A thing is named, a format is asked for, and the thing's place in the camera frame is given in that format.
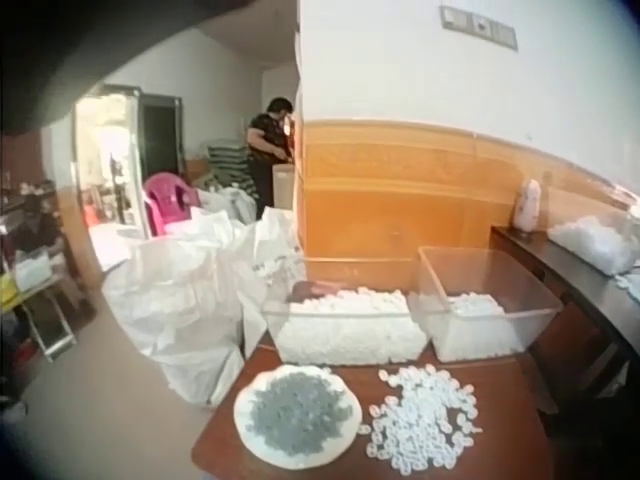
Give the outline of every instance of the wall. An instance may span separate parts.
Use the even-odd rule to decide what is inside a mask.
[[[263,110],[267,108],[267,105],[274,97],[285,97],[293,103],[299,83],[300,74],[295,62],[265,70],[262,73]]]
[[[109,75],[106,83],[141,87],[144,92],[182,97],[187,156],[203,142],[236,138],[241,119],[260,111],[262,70],[197,29],[162,42]],[[71,115],[42,129],[44,169],[56,182],[65,233],[81,275],[90,286],[102,278],[76,201],[71,173]]]
[[[305,123],[297,220],[312,257],[410,257],[421,245],[489,246],[527,178],[543,186],[539,227],[620,207],[607,189],[548,154],[416,123]]]
[[[516,29],[444,30],[438,5]],[[442,125],[534,147],[640,193],[640,40],[601,0],[300,0],[305,121]]]
[[[40,135],[36,132],[17,137],[2,136],[2,185],[17,187],[22,182],[39,183],[45,171]]]
[[[182,97],[188,155],[203,142],[237,138],[260,110],[262,70],[197,29],[148,50],[105,82]]]

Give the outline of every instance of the door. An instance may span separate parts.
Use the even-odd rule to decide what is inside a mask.
[[[140,93],[138,141],[141,183],[160,172],[183,176],[182,101],[178,97]]]

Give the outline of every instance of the white bottle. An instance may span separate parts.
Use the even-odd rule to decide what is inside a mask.
[[[531,233],[538,226],[542,189],[537,180],[524,182],[513,211],[511,225],[521,232]]]

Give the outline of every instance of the light switch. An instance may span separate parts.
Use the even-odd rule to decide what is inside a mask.
[[[516,40],[516,31],[512,27],[507,27],[498,22],[493,22],[493,40],[506,47],[518,49],[518,42]]]
[[[469,28],[467,12],[451,7],[440,7],[440,18],[445,28],[465,31]]]
[[[441,5],[439,9],[442,26],[447,30],[484,38],[504,47],[518,50],[516,31],[513,27],[503,25],[476,13],[458,10],[457,8]]]

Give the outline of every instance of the doorway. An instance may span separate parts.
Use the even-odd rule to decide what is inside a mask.
[[[85,224],[103,271],[147,238],[136,148],[133,97],[87,95],[75,106],[75,183]]]

